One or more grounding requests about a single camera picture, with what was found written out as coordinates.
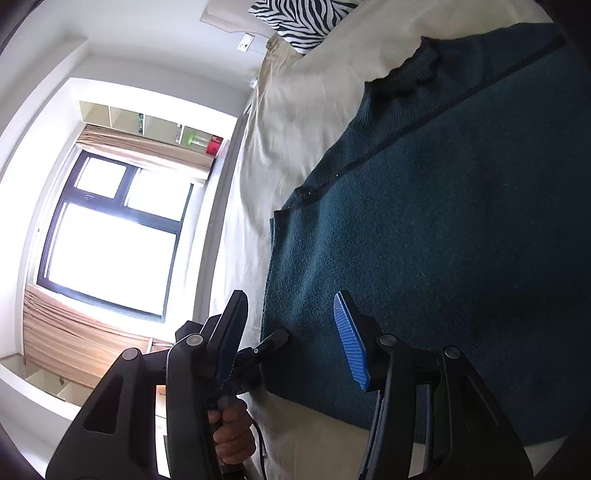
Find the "person's left hand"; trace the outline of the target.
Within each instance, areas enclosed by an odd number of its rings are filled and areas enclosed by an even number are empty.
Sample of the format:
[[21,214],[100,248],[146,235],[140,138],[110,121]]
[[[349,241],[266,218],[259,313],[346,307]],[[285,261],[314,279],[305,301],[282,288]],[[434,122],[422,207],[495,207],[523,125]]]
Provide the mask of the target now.
[[250,430],[252,417],[242,399],[232,399],[221,410],[209,410],[208,421],[215,426],[212,434],[215,452],[224,464],[240,464],[256,452],[256,440]]

